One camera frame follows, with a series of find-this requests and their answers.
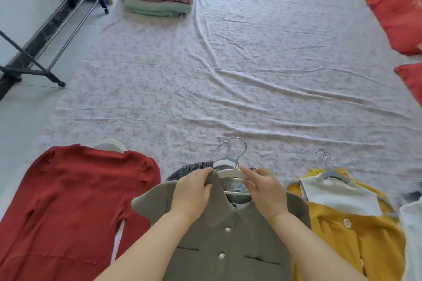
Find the person's right hand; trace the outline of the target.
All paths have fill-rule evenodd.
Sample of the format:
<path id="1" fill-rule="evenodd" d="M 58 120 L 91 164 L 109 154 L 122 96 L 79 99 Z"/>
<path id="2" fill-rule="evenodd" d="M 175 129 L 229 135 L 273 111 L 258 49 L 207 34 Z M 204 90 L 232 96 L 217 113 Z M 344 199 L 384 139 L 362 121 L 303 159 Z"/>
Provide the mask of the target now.
<path id="1" fill-rule="evenodd" d="M 277 220 L 288 213 L 287 192 L 275 175 L 266 168 L 250 168 L 240 165 L 240 170 L 244 173 L 245 179 L 253 181 L 259 192 L 250 193 L 252 201 L 261 215 L 270 225 L 275 225 Z"/>

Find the person's left hand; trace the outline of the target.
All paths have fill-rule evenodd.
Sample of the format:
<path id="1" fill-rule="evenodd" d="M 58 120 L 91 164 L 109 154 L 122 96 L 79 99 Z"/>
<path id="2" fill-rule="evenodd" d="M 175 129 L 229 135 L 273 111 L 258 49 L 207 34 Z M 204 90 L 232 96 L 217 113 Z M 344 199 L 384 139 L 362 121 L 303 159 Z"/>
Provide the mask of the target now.
<path id="1" fill-rule="evenodd" d="M 213 168 L 196 170 L 178 180 L 173 193 L 170 212 L 192 224 L 203 213 L 210 196 L 201 196 Z"/>

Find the white clothes hanger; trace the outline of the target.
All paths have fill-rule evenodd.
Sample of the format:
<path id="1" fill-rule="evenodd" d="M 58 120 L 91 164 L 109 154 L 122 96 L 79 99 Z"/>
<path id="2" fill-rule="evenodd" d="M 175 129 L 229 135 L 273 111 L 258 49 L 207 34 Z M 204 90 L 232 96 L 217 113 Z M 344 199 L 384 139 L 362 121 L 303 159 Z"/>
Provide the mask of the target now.
<path id="1" fill-rule="evenodd" d="M 95 150 L 114 151 L 120 154 L 124 154 L 124 152 L 128 151 L 128 149 L 116 139 L 102 139 L 87 146 Z"/>
<path id="2" fill-rule="evenodd" d="M 214 170 L 217 170 L 217 174 L 218 174 L 218 176 L 220 178 L 238 178 L 238 179 L 244 179 L 244 178 L 246 178 L 246 176 L 244 175 L 244 173 L 239 168 L 239 159 L 240 159 L 241 156 L 243 156 L 247 152 L 247 144 L 246 144 L 245 140 L 243 140 L 240 137 L 235 136 L 235 138 L 232 139 L 232 140 L 235 140 L 235 139 L 236 140 L 240 140 L 243 143 L 243 145 L 244 145 L 244 151 L 242 153 L 240 153 L 235 158 L 235 160 L 238 161 L 238 166 L 236 168 L 231 169 L 231 168 L 228 168 L 228 167 L 218 167 L 218 168 L 215 168 L 214 169 Z"/>

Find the grey-green collared button shirt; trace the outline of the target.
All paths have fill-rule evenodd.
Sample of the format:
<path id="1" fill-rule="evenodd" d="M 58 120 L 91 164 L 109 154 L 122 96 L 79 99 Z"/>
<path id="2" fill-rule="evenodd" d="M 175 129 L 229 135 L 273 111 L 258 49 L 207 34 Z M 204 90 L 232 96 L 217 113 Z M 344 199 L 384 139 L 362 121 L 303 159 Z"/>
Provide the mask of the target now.
<path id="1" fill-rule="evenodd" d="M 288 249 L 246 196 L 231 203 L 214 171 L 203 214 L 182 237 L 162 281 L 294 281 Z"/>

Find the person's right forearm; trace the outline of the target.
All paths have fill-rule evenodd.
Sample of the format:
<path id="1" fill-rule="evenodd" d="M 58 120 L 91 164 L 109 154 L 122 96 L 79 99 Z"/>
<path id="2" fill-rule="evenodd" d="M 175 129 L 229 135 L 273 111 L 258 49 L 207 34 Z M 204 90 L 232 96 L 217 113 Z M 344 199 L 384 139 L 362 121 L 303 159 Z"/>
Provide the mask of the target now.
<path id="1" fill-rule="evenodd" d="M 290 252 L 303 281 L 369 281 L 291 213 L 272 216 L 268 222 Z"/>

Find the person's left forearm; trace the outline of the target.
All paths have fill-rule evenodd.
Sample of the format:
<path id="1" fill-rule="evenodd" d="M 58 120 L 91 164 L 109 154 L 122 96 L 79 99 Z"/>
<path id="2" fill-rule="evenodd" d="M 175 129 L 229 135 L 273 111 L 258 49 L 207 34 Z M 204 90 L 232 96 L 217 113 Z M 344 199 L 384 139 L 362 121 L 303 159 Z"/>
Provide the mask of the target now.
<path id="1" fill-rule="evenodd" d="M 177 245 L 204 208 L 175 204 L 94 281 L 162 281 Z"/>

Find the dark striped garment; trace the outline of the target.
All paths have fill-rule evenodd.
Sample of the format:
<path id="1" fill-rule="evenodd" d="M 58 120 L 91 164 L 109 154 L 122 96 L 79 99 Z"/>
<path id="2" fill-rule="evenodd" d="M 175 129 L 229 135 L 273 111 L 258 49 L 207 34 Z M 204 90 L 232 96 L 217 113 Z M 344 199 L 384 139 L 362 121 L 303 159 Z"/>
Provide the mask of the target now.
<path id="1" fill-rule="evenodd" d="M 201 162 L 195 162 L 188 165 L 184 165 L 181 168 L 179 168 L 176 172 L 174 172 L 172 175 L 170 175 L 165 181 L 178 181 L 182 177 L 188 175 L 189 173 L 201 170 L 204 168 L 213 168 L 213 161 L 201 161 Z M 206 183 L 216 183 L 220 181 L 220 177 L 217 174 L 210 174 L 209 177 L 206 180 Z"/>

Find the grey clothes hanger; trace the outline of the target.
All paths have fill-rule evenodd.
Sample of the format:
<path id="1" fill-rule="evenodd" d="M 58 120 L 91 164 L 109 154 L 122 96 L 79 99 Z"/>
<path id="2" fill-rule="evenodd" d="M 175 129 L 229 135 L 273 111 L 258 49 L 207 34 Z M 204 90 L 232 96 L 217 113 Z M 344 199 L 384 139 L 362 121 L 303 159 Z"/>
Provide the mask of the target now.
<path id="1" fill-rule="evenodd" d="M 228 168 L 236 168 L 238 166 L 238 161 L 229 157 L 228 153 L 231 150 L 231 145 L 230 145 L 230 140 L 234 139 L 235 137 L 232 138 L 222 138 L 221 140 L 219 140 L 219 147 L 221 147 L 224 144 L 228 145 L 228 148 L 226 150 L 226 155 L 223 158 L 219 158 L 216 161 L 213 162 L 213 168 L 218 168 L 218 167 L 228 167 Z"/>
<path id="2" fill-rule="evenodd" d="M 314 153 L 321 154 L 321 155 L 324 156 L 324 165 L 325 165 L 326 169 L 325 169 L 324 172 L 322 172 L 323 179 L 333 178 L 333 179 L 337 179 L 339 181 L 342 181 L 345 184 L 351 183 L 351 181 L 348 177 L 346 177 L 345 175 L 341 174 L 340 172 L 337 172 L 337 171 L 334 170 L 334 168 L 332 166 L 333 156 L 331 155 L 330 152 L 325 151 L 323 149 L 317 149 L 317 150 L 314 151 Z"/>

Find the floral bedsheet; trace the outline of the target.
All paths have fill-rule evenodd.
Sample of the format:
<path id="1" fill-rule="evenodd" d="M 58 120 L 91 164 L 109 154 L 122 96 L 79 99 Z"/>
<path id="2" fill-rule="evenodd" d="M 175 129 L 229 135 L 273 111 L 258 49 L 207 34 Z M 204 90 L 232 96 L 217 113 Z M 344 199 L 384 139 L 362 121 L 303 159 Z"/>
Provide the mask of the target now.
<path id="1" fill-rule="evenodd" d="M 280 180 L 334 166 L 395 201 L 422 182 L 422 109 L 393 72 L 363 0 L 196 0 L 182 18 L 95 13 L 55 73 L 24 77 L 0 101 L 0 219 L 29 165 L 53 146 L 114 138 L 155 159 L 165 179 L 219 158 Z"/>

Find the yellow knit cardigan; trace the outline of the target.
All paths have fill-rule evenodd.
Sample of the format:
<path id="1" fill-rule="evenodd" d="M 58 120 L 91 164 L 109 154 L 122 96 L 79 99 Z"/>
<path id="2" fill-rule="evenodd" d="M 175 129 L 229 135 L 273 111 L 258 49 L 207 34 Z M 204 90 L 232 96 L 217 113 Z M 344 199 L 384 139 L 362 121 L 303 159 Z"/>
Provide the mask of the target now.
<path id="1" fill-rule="evenodd" d="M 341 169 L 335 171 L 347 174 Z M 292 192 L 286 190 L 299 196 L 297 187 Z M 345 214 L 324 205 L 306 203 L 312 231 L 356 270 L 370 281 L 401 281 L 405 270 L 406 239 L 399 218 Z"/>

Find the red knit dress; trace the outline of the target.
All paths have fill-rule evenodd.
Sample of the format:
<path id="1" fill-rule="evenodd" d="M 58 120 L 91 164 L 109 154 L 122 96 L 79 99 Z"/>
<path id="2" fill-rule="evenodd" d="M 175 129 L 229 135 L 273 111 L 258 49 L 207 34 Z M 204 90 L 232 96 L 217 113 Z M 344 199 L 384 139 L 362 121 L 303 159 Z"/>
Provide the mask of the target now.
<path id="1" fill-rule="evenodd" d="M 0 222 L 0 281 L 93 281 L 150 227 L 131 209 L 161 182 L 139 152 L 54 146 L 29 167 Z"/>

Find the white garment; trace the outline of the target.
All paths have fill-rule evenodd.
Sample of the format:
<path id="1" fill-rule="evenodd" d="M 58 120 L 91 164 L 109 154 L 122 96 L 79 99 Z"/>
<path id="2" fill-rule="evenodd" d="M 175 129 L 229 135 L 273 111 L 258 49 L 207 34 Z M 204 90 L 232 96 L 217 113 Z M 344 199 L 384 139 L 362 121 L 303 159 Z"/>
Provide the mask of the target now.
<path id="1" fill-rule="evenodd" d="M 422 196 L 401 206 L 398 215 L 406 239 L 401 281 L 422 281 Z"/>

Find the green folded blanket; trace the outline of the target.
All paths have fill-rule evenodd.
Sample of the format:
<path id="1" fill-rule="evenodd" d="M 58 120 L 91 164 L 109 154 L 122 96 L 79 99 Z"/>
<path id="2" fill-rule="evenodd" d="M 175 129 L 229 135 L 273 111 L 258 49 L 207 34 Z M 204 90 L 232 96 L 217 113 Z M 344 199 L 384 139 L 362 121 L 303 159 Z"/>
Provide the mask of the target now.
<path id="1" fill-rule="evenodd" d="M 124 10 L 127 12 L 152 16 L 152 17 L 170 17 L 177 18 L 191 12 L 193 6 L 174 2 L 174 1 L 141 1 L 141 0 L 125 0 Z"/>

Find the red pillow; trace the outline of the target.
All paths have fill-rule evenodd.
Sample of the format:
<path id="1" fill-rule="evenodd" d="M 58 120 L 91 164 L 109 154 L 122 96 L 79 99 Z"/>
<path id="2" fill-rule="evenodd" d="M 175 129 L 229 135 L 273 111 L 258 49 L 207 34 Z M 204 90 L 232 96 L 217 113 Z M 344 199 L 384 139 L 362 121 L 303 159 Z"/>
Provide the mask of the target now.
<path id="1" fill-rule="evenodd" d="M 365 0 L 401 55 L 422 55 L 422 0 Z"/>
<path id="2" fill-rule="evenodd" d="M 400 65 L 394 68 L 394 72 L 422 108 L 422 63 Z"/>

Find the black garment rack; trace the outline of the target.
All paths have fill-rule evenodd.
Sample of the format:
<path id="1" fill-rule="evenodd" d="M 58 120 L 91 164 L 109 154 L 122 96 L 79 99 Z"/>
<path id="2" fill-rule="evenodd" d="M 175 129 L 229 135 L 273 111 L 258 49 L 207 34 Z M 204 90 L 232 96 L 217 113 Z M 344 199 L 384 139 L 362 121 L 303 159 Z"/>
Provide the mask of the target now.
<path id="1" fill-rule="evenodd" d="M 80 23 L 60 50 L 58 50 L 51 63 L 48 66 L 42 65 L 39 61 L 40 57 L 50 47 L 71 17 L 86 3 L 91 4 L 91 6 L 82 17 Z M 2 74 L 0 84 L 3 82 L 21 82 L 23 75 L 32 75 L 46 77 L 52 83 L 57 84 L 58 87 L 65 88 L 66 83 L 59 79 L 52 72 L 52 69 L 97 6 L 101 6 L 105 14 L 109 14 L 106 0 L 64 0 L 23 47 L 19 46 L 5 32 L 0 30 L 0 37 L 18 51 L 18 54 L 8 65 L 0 65 L 0 73 Z"/>

